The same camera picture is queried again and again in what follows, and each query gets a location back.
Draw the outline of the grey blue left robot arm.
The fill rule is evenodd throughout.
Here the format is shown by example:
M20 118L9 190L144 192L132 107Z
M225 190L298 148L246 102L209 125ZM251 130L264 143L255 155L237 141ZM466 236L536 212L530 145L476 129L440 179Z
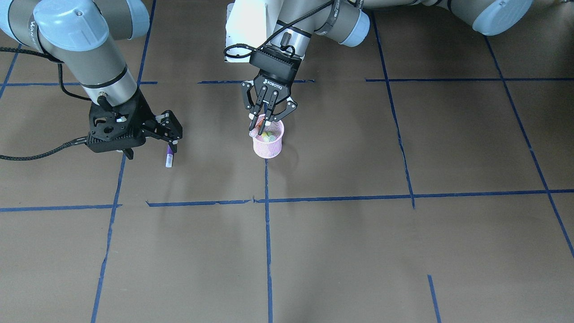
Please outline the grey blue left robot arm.
M242 82L251 136L261 135L297 108L291 88L314 35L346 46L365 41L391 13L439 9L482 35L499 35L527 12L531 0L236 0L228 7L228 61L258 68Z

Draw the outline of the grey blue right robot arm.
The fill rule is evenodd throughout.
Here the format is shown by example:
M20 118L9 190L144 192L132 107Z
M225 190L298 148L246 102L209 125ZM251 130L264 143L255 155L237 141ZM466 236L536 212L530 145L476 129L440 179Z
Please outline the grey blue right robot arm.
M2 47L65 64L91 102L88 135L63 143L41 155L1 156L3 160L42 159L68 147L84 144L95 153L119 151L133 159L133 148L148 137L168 143L172 159L183 128L174 113L156 116L116 45L121 39L145 35L150 16L141 0L3 0L1 30L24 45Z

